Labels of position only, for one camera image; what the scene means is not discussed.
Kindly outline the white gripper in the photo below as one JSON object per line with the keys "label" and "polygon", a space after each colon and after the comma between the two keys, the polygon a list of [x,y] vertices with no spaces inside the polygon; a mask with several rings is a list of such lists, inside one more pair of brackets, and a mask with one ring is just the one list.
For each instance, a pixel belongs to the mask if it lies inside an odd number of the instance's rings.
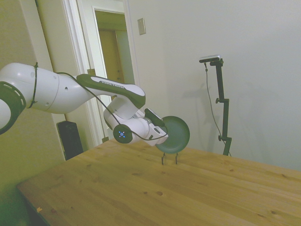
{"label": "white gripper", "polygon": [[165,127],[159,127],[150,125],[148,133],[148,144],[156,145],[164,143],[168,138],[167,129]]}

